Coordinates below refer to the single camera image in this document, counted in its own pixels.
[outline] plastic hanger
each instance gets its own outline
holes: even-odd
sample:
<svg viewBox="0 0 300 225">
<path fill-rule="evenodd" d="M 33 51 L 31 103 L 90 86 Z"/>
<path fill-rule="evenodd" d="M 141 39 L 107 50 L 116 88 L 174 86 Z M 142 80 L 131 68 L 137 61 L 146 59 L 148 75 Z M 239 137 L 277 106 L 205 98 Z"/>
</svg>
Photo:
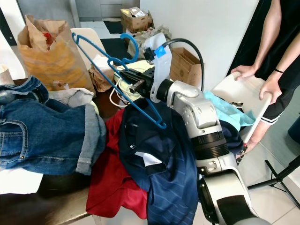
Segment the plastic hanger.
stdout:
<svg viewBox="0 0 300 225">
<path fill-rule="evenodd" d="M 111 57 L 109 54 L 107 54 L 106 52 L 104 52 L 101 48 L 99 48 L 97 45 L 95 45 L 92 41 L 90 41 L 89 39 L 87 39 L 86 37 L 82 36 L 82 35 L 76 35 L 76 33 L 72 33 L 72 38 L 74 40 L 74 42 L 76 43 L 76 45 L 81 49 L 81 51 L 84 53 L 84 55 L 89 59 L 89 61 L 92 63 L 92 65 L 99 71 L 99 73 L 107 80 L 107 82 L 109 82 L 115 89 L 117 92 L 119 92 L 128 102 L 130 102 L 138 111 L 140 111 L 145 117 L 147 117 L 149 120 L 151 120 L 153 123 L 155 123 L 159 128 L 161 129 L 165 129 L 166 128 L 166 124 L 163 123 L 163 119 L 160 116 L 159 112 L 157 111 L 157 109 L 155 108 L 155 106 L 153 105 L 153 103 L 149 100 L 146 99 L 148 104 L 150 105 L 150 107 L 152 108 L 153 112 L 155 113 L 155 115 L 157 116 L 158 120 L 153 119 L 151 116 L 149 116 L 143 109 L 141 109 L 139 106 L 137 106 L 130 98 L 128 98 L 126 95 L 123 94 L 123 92 L 116 86 L 113 84 L 113 82 L 111 82 L 106 75 L 101 71 L 101 69 L 99 69 L 99 67 L 97 67 L 97 65 L 93 62 L 93 60 L 89 57 L 89 55 L 83 50 L 83 48 L 80 46 L 79 44 L 79 40 L 82 39 L 84 41 L 86 41 L 87 43 L 91 44 L 94 48 L 96 48 L 99 52 L 101 52 L 105 57 L 108 58 L 108 66 L 115 72 L 118 74 L 119 77 L 121 77 L 124 81 L 125 79 L 120 75 L 119 71 L 114 68 L 110 63 L 111 62 L 117 62 L 119 64 L 121 64 L 125 70 L 128 70 L 128 67 L 126 66 L 125 63 L 133 63 L 136 62 L 137 57 L 139 55 L 139 47 L 137 45 L 137 42 L 135 41 L 135 39 L 126 34 L 123 33 L 121 34 L 120 38 L 124 39 L 124 38 L 128 38 L 130 41 L 133 42 L 134 46 L 135 46 L 135 55 L 133 57 L 133 59 L 127 59 L 127 58 L 123 58 L 122 60 L 115 58 L 115 57 Z"/>
</svg>

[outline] person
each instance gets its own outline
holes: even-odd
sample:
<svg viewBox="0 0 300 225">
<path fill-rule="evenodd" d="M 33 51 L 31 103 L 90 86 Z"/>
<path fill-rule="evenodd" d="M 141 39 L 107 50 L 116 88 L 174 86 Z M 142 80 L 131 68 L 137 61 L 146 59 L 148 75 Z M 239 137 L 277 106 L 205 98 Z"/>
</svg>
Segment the person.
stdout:
<svg viewBox="0 0 300 225">
<path fill-rule="evenodd" d="M 265 80 L 259 98 L 272 94 L 269 107 L 247 143 L 246 153 L 264 137 L 289 105 L 295 89 L 300 85 L 300 0 L 271 0 L 263 24 L 262 37 L 255 62 L 238 66 L 237 80 L 249 76 Z"/>
</svg>

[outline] wooden table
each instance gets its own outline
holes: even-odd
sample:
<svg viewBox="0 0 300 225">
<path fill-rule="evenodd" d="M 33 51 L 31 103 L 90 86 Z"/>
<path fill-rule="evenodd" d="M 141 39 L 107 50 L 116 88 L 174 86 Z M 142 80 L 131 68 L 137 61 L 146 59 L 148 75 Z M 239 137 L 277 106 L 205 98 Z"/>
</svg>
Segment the wooden table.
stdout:
<svg viewBox="0 0 300 225">
<path fill-rule="evenodd" d="M 15 80 L 16 85 L 26 79 Z M 97 93 L 93 99 L 99 115 L 106 121 L 118 110 L 109 101 L 112 89 Z M 114 93 L 114 102 L 122 103 Z M 62 225 L 87 216 L 85 211 L 90 177 L 44 175 L 37 193 L 29 195 L 0 195 L 0 225 Z M 61 187 L 62 191 L 49 190 Z"/>
</svg>

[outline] blue jeans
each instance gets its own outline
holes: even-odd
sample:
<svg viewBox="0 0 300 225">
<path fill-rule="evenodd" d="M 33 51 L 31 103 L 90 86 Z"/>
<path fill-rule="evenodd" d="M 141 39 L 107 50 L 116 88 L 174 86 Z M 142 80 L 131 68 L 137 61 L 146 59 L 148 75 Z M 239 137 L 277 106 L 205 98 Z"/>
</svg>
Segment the blue jeans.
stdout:
<svg viewBox="0 0 300 225">
<path fill-rule="evenodd" d="M 106 128 L 92 105 L 75 108 L 49 99 L 31 76 L 19 87 L 0 86 L 0 167 L 90 175 L 105 147 Z"/>
</svg>

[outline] person's arm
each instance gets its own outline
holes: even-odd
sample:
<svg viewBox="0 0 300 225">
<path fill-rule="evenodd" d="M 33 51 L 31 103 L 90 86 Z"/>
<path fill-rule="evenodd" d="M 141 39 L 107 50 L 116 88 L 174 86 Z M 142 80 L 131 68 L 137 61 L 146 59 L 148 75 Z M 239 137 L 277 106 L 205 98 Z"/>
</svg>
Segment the person's arm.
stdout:
<svg viewBox="0 0 300 225">
<path fill-rule="evenodd" d="M 240 72 L 241 75 L 237 77 L 237 80 L 247 76 L 254 75 L 259 67 L 262 65 L 266 55 L 270 48 L 274 44 L 278 37 L 281 24 L 281 5 L 280 0 L 272 0 L 268 14 L 264 20 L 262 38 L 259 46 L 259 50 L 252 66 L 238 66 L 231 71 Z"/>
<path fill-rule="evenodd" d="M 291 42 L 291 44 L 286 49 L 283 57 L 278 63 L 276 69 L 284 72 L 300 55 L 300 33 L 296 36 L 296 38 Z M 280 73 L 277 71 L 273 71 L 269 76 L 267 81 L 262 86 L 259 98 L 263 99 L 263 95 L 265 92 L 270 92 L 272 94 L 271 104 L 275 103 L 277 98 L 281 95 L 281 90 L 278 85 L 278 81 L 284 76 L 284 73 Z"/>
</svg>

